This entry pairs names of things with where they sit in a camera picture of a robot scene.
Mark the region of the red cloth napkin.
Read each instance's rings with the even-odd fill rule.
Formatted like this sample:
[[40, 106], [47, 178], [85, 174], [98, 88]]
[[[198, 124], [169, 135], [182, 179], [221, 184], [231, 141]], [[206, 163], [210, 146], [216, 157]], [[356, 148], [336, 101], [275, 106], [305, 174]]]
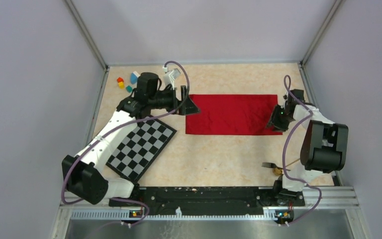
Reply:
[[200, 113], [186, 116], [186, 134], [282, 135], [267, 126], [277, 95], [193, 94], [190, 98]]

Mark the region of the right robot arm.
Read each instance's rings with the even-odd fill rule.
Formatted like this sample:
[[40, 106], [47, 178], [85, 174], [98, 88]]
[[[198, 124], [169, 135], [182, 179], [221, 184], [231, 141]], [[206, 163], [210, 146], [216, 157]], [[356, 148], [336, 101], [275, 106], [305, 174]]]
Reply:
[[276, 105], [267, 126], [276, 132], [285, 132], [292, 121], [302, 126], [305, 137], [299, 162], [274, 182], [272, 200], [278, 205], [298, 199], [306, 183], [333, 171], [340, 171], [346, 161], [349, 129], [335, 123], [304, 100], [303, 90], [290, 90], [284, 96], [284, 105]]

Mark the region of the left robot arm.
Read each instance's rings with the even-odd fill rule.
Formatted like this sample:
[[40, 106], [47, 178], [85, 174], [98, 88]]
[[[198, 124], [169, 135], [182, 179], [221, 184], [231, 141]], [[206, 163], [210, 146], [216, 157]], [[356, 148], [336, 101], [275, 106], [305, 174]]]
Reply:
[[165, 109], [168, 115], [191, 115], [199, 108], [189, 98], [190, 86], [181, 86], [181, 98], [177, 89], [168, 84], [160, 89], [160, 77], [155, 73], [142, 73], [131, 95], [121, 100], [106, 126], [75, 156], [62, 160], [63, 186], [61, 200], [68, 205], [65, 192], [71, 192], [92, 205], [103, 199], [121, 198], [128, 206], [139, 201], [139, 192], [128, 179], [105, 179], [103, 168], [122, 141], [138, 123], [152, 120], [152, 110]]

